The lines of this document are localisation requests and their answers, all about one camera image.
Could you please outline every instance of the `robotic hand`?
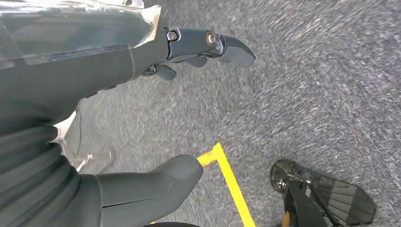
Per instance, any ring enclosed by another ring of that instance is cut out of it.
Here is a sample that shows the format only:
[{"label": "robotic hand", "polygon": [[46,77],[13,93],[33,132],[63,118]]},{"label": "robotic hand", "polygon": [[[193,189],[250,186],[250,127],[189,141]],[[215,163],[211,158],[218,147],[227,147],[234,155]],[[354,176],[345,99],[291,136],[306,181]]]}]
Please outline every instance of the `robotic hand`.
[{"label": "robotic hand", "polygon": [[201,68],[210,58],[248,68],[255,61],[255,55],[241,41],[217,35],[213,31],[174,27],[166,36],[169,50],[167,59],[159,64],[152,64],[142,75],[157,74],[166,80],[174,79],[176,72],[165,65],[171,62],[186,62]]},{"label": "robotic hand", "polygon": [[371,224],[376,205],[360,187],[279,160],[270,172],[273,188],[283,195],[282,227],[348,227]]}]

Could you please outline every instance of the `yellow tape line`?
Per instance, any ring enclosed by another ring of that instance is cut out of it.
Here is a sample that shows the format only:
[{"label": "yellow tape line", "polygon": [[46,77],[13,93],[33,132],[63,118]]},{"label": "yellow tape line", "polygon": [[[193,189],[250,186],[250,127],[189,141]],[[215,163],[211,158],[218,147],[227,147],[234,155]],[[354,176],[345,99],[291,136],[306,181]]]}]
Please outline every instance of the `yellow tape line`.
[{"label": "yellow tape line", "polygon": [[244,227],[256,227],[221,144],[217,143],[213,147],[212,151],[201,155],[198,158],[198,161],[202,166],[207,166],[211,162],[217,161],[227,182],[227,186],[230,190],[231,196],[233,197],[234,203],[237,206],[238,213],[241,217]]}]

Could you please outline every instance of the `gray fabric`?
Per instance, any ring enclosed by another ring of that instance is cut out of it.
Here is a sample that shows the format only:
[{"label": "gray fabric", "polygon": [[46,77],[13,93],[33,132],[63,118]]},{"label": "gray fabric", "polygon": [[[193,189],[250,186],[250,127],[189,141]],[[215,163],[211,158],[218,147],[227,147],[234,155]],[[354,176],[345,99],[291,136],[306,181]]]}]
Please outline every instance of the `gray fabric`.
[{"label": "gray fabric", "polygon": [[[80,154],[115,154],[84,172],[147,171],[221,141],[256,226],[282,217],[269,171],[283,157],[362,186],[379,208],[374,226],[401,226],[398,1],[160,3],[170,25],[236,37],[256,63],[173,65],[173,81],[140,78],[84,100]],[[70,152],[78,138],[76,120]],[[164,220],[243,226],[216,164]]]}]

